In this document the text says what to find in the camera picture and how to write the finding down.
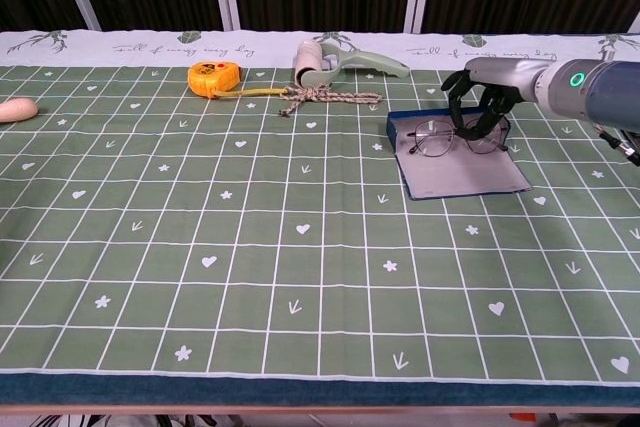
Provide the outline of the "right black-fingered silver robot hand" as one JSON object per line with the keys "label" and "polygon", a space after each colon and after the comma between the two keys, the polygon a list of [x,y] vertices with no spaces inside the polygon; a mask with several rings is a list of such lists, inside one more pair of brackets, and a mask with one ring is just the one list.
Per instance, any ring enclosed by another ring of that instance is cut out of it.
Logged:
{"label": "right black-fingered silver robot hand", "polygon": [[[441,85],[441,90],[448,93],[455,134],[467,141],[480,140],[517,103],[535,102],[536,79],[551,64],[540,59],[478,57],[469,60],[463,70],[450,74]],[[473,127],[466,127],[461,99],[476,85],[485,87],[479,102],[482,115]]]}

